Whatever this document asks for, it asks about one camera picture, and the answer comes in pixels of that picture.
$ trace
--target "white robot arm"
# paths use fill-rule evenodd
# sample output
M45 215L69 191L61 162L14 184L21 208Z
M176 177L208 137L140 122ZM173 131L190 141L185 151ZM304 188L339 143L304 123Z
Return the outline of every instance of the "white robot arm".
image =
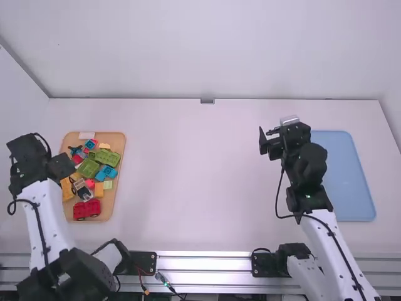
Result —
M92 254L75 246L58 184L75 172L65 153L52 157L47 142L37 133L18 137L7 147L11 151L9 190L13 195L8 213L13 215L21 204L31 242L31 274L17 284L20 300L103 300L116 290L113 274L132 264L130 252L116 239ZM60 282L64 274L68 278Z
M273 134L278 137L266 138ZM297 116L282 119L279 127L266 134L259 128L261 155L269 154L272 161L281 159L276 216L294 218L301 225L323 271L304 244L281 245L276 254L285 265L283 269L301 285L309 301L379 301L379 294L359 269L343 239L333 206L321 184L327 170L327 150L311 143L310 138L310 126L300 122ZM284 171L291 183L286 189L287 207L293 214L279 216L277 201Z

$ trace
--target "red wire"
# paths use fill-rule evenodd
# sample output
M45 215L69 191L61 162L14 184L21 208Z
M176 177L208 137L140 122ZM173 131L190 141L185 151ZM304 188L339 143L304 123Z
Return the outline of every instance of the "red wire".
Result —
M141 284L141 286L143 286L143 283L142 283L142 276L141 276L141 274L140 274L140 269L139 269L139 267L137 267L137 270L138 270L138 276L139 276L139 282L140 282L140 284Z
M137 267L137 270L138 270L138 272L139 271L141 271L143 274L145 274L146 276L153 276L153 274L152 273L148 273L148 272L145 272L144 270L142 270L140 267L138 267L138 266L136 266Z

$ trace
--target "blue tray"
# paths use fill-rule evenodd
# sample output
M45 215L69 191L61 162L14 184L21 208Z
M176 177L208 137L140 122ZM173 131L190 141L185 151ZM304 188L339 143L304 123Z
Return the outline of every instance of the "blue tray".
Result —
M373 221L375 205L352 136L344 131L313 130L311 141L328 151L323 178L338 221Z

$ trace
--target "white wall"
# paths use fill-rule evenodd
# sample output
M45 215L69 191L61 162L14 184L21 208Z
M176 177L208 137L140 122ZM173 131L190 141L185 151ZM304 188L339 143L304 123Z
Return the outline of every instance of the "white wall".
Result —
M43 112L49 98L1 45L0 102L0 232L3 233L8 227L5 221L9 218L6 206L12 201L8 191L10 151L6 143L20 135L41 131ZM17 214L24 214L23 210L19 211Z
M53 97L378 98L401 146L400 16L391 0L0 1L0 36Z

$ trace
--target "metal rail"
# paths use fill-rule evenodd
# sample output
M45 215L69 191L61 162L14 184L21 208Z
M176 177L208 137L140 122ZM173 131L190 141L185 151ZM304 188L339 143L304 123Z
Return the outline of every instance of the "metal rail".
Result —
M291 278L253 278L248 252L158 251L157 270L179 293L303 293ZM383 296L401 295L401 253L355 254L362 272ZM15 290L29 275L30 254L0 254L0 290ZM121 291L141 292L138 276L119 276ZM151 292L169 291L143 276Z

